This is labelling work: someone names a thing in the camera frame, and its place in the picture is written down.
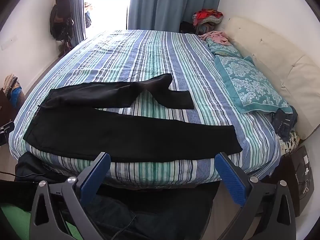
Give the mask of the black pants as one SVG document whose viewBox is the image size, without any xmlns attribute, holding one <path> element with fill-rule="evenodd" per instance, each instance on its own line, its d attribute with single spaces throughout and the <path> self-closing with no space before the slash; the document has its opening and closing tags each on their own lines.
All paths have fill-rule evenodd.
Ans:
<svg viewBox="0 0 320 240">
<path fill-rule="evenodd" d="M 137 82 L 90 82 L 49 91 L 38 106 L 24 140 L 42 152 L 94 160 L 99 153 L 113 162 L 171 162 L 210 159 L 240 153 L 233 126 L 115 113 L 130 107 L 142 92 L 162 106 L 193 109 L 189 91 L 169 88 L 171 74 Z"/>
</svg>

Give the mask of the dark brown dresser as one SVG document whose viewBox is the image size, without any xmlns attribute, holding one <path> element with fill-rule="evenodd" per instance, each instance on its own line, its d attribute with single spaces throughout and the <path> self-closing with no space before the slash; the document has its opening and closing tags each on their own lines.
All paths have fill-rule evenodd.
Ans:
<svg viewBox="0 0 320 240">
<path fill-rule="evenodd" d="M 14 121 L 17 111 L 11 105 L 8 98 L 5 96 L 3 89 L 0 91 L 0 126 L 4 126 L 5 124 Z"/>
</svg>

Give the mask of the colourful clothes pile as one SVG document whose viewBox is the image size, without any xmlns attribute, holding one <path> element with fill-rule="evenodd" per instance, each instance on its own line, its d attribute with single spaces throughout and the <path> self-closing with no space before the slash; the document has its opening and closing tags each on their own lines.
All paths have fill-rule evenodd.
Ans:
<svg viewBox="0 0 320 240">
<path fill-rule="evenodd" d="M 25 94 L 14 74 L 8 75 L 3 84 L 3 92 L 14 109 L 19 110 L 25 102 Z"/>
</svg>

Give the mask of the dark brown side box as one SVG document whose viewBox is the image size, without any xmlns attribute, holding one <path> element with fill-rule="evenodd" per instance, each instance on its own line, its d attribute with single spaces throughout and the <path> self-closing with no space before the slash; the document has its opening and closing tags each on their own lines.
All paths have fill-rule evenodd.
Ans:
<svg viewBox="0 0 320 240">
<path fill-rule="evenodd" d="M 282 156 L 274 172 L 262 179 L 270 184 L 276 184 L 280 180 L 287 182 L 295 216 L 300 216 L 314 191 L 312 169 L 305 146 Z"/>
</svg>

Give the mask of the dark blue folded cloth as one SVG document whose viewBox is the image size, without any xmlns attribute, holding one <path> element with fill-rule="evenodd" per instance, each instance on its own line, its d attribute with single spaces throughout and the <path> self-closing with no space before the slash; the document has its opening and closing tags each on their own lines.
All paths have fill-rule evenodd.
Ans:
<svg viewBox="0 0 320 240">
<path fill-rule="evenodd" d="M 290 139 L 290 132 L 297 123 L 298 114 L 291 106 L 292 114 L 286 114 L 283 110 L 278 109 L 276 113 L 271 113 L 271 124 L 278 136 L 287 142 Z"/>
</svg>

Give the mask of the teal floral pillow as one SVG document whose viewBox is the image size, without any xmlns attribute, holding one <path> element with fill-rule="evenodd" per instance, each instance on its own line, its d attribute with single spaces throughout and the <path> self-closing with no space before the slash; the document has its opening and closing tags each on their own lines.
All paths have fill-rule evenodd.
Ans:
<svg viewBox="0 0 320 240">
<path fill-rule="evenodd" d="M 286 114 L 293 113 L 289 103 L 278 94 L 267 77 L 251 61 L 216 55 L 214 62 L 231 100 L 240 113 L 275 113 L 279 109 Z"/>
</svg>

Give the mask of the dark hanging coats and bags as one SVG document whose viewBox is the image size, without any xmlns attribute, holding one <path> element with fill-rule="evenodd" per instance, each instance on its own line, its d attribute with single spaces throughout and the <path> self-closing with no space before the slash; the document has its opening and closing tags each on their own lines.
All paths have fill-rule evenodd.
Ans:
<svg viewBox="0 0 320 240">
<path fill-rule="evenodd" d="M 73 20 L 70 0 L 55 0 L 55 5 L 50 13 L 50 33 L 56 41 L 61 42 L 59 57 L 63 57 L 71 51 Z"/>
</svg>

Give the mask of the striped left curtain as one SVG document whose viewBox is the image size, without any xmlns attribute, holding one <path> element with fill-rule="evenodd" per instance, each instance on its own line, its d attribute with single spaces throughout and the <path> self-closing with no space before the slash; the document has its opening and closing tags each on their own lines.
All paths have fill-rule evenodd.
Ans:
<svg viewBox="0 0 320 240">
<path fill-rule="evenodd" d="M 71 0 L 71 15 L 74 22 L 72 46 L 76 47 L 86 38 L 84 0 Z"/>
</svg>

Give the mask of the cream padded headboard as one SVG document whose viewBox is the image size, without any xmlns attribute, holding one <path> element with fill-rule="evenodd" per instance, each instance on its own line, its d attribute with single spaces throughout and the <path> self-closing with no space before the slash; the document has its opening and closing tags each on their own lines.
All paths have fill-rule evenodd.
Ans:
<svg viewBox="0 0 320 240">
<path fill-rule="evenodd" d="M 300 138 L 310 137 L 319 127 L 319 66 L 282 36 L 246 18 L 230 18 L 225 33 L 296 109 Z"/>
</svg>

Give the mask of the pink garment on bed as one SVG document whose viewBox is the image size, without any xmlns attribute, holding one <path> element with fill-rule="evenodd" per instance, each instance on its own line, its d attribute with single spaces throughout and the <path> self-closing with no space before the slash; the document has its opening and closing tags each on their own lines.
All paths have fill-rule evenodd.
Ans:
<svg viewBox="0 0 320 240">
<path fill-rule="evenodd" d="M 227 34 L 225 34 L 223 31 L 210 31 L 208 33 L 202 34 L 198 36 L 202 40 L 206 40 L 210 38 L 213 42 L 217 44 L 221 44 L 223 46 L 230 46 L 231 43 L 228 40 Z"/>
</svg>

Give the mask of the blue curtain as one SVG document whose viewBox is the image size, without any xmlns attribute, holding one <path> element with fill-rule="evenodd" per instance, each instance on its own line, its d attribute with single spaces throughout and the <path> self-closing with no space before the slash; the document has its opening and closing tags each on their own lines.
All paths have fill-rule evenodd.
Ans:
<svg viewBox="0 0 320 240">
<path fill-rule="evenodd" d="M 217 9 L 220 0 L 130 0 L 127 28 L 179 32 L 201 9 Z"/>
</svg>

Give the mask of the red clothes pile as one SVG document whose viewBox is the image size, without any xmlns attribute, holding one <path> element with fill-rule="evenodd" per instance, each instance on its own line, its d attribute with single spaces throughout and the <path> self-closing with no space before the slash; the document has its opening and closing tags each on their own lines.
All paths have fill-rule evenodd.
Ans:
<svg viewBox="0 0 320 240">
<path fill-rule="evenodd" d="M 212 22 L 219 24 L 223 19 L 223 13 L 214 9 L 201 9 L 193 14 L 193 25 L 202 25 L 204 23 Z"/>
</svg>

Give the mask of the white wall switch plate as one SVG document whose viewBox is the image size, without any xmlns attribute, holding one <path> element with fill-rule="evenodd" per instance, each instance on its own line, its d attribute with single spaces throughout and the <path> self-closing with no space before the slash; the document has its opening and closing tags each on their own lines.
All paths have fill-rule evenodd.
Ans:
<svg viewBox="0 0 320 240">
<path fill-rule="evenodd" d="M 3 44 L 1 44 L 1 50 L 6 50 L 12 44 L 14 44 L 16 41 L 17 41 L 17 36 L 14 36 L 14 37 L 10 38 L 9 40 L 7 40 Z"/>
</svg>

